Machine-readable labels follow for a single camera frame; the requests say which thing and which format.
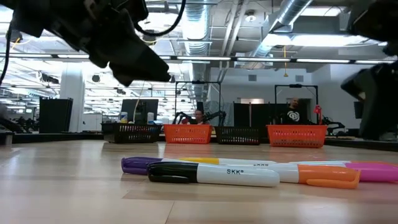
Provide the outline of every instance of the marker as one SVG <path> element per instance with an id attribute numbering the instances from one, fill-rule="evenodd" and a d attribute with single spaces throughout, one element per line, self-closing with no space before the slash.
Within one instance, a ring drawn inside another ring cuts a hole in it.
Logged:
<path id="1" fill-rule="evenodd" d="M 130 158 L 122 158 L 121 166 L 122 166 L 122 171 L 126 174 L 147 175 L 147 165 L 153 162 L 161 162 L 161 161 L 188 162 L 188 161 L 180 161 L 178 159 L 130 157 Z"/>
<path id="2" fill-rule="evenodd" d="M 263 168 L 276 171 L 280 175 L 281 182 L 340 189 L 355 189 L 361 173 L 361 171 L 339 166 L 301 164 L 269 164 L 260 169 Z"/>
<path id="3" fill-rule="evenodd" d="M 216 158 L 180 158 L 185 161 L 194 162 L 207 162 L 216 163 Z M 360 181 L 363 182 L 393 182 L 398 181 L 398 166 L 394 164 L 389 164 L 387 162 L 378 161 L 302 161 L 302 162 L 289 162 L 289 163 L 276 163 L 274 161 L 254 161 L 254 160 L 244 160 L 244 159 L 220 159 L 223 160 L 223 165 L 226 166 L 254 166 L 257 168 L 271 169 L 270 165 L 280 164 L 301 164 L 309 166 L 337 166 L 345 167 L 349 169 L 354 169 L 361 171 Z"/>
<path id="4" fill-rule="evenodd" d="M 192 162 L 154 162 L 147 165 L 152 182 L 228 184 L 258 187 L 279 185 L 279 174 L 252 167 L 218 166 Z"/>

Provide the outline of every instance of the purple marker cap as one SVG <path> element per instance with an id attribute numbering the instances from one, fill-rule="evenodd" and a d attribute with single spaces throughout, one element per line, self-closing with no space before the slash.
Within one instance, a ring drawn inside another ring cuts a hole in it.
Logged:
<path id="1" fill-rule="evenodd" d="M 361 171 L 361 181 L 393 182 L 398 181 L 398 166 L 372 163 L 346 163 L 350 169 Z"/>
<path id="2" fill-rule="evenodd" d="M 146 175 L 147 164 L 159 162 L 161 160 L 162 159 L 151 157 L 122 158 L 121 166 L 124 173 Z"/>

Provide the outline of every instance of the black basket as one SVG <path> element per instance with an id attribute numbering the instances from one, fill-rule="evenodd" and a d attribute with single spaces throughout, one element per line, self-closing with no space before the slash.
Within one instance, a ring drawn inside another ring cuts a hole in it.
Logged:
<path id="1" fill-rule="evenodd" d="M 261 129 L 249 127 L 215 127 L 218 144 L 260 145 Z"/>
<path id="2" fill-rule="evenodd" d="M 153 143 L 161 128 L 161 125 L 102 123 L 104 140 L 111 143 Z"/>

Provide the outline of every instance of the black marker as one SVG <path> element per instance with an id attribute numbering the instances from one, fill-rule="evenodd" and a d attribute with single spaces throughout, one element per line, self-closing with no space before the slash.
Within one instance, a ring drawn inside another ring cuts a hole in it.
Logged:
<path id="1" fill-rule="evenodd" d="M 255 167 L 219 166 L 187 162 L 154 162 L 147 166 L 152 182 L 229 184 L 259 187 L 279 185 L 279 174 Z"/>

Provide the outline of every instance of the black marker cap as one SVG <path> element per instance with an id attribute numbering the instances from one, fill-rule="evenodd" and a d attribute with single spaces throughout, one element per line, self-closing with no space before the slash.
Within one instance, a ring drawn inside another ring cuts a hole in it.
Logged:
<path id="1" fill-rule="evenodd" d="M 189 162 L 153 162 L 148 164 L 148 178 L 152 182 L 197 183 L 197 163 Z"/>

